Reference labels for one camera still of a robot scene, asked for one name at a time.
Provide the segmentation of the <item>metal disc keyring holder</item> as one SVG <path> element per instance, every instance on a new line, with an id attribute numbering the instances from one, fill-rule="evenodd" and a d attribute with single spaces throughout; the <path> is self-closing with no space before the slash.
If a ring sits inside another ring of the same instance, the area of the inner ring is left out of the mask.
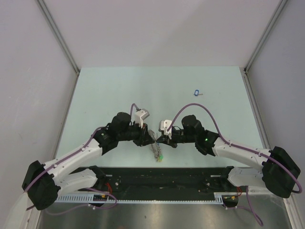
<path id="1" fill-rule="evenodd" d="M 152 138 L 155 139 L 155 141 L 157 140 L 157 135 L 155 134 L 155 132 L 153 130 L 148 130 L 148 133 Z M 157 159 L 159 159 L 159 156 L 162 155 L 160 146 L 158 146 L 155 142 L 154 144 L 150 145 L 150 150 L 153 152 L 154 158 L 157 161 Z"/>

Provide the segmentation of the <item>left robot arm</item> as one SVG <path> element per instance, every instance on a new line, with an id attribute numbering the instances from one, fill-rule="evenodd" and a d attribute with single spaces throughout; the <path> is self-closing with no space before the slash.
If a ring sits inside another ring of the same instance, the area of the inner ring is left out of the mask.
<path id="1" fill-rule="evenodd" d="M 73 152 L 45 163 L 32 162 L 27 170 L 22 189 L 37 210 L 51 206 L 59 196 L 79 189 L 93 188 L 99 191 L 105 186 L 105 174 L 91 166 L 75 173 L 81 165 L 113 150 L 121 141 L 132 141 L 137 146 L 153 144 L 144 120 L 149 116 L 145 109 L 134 117 L 119 112 L 106 126 L 98 127 L 88 141 Z"/>

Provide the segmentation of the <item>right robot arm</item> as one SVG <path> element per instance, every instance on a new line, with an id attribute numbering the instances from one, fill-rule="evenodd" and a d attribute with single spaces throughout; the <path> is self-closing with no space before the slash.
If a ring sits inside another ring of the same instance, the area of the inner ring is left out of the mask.
<path id="1" fill-rule="evenodd" d="M 289 198 L 292 193 L 302 191 L 297 180 L 300 168 L 283 148 L 252 148 L 226 140 L 220 133 L 204 129 L 195 115 L 184 117 L 182 125 L 183 128 L 175 129 L 171 120 L 162 120 L 157 143 L 172 148 L 178 144 L 193 143 L 203 155 L 224 157 L 245 165 L 226 168 L 220 179 L 220 187 L 224 191 L 240 186 L 259 187 L 281 198 Z"/>

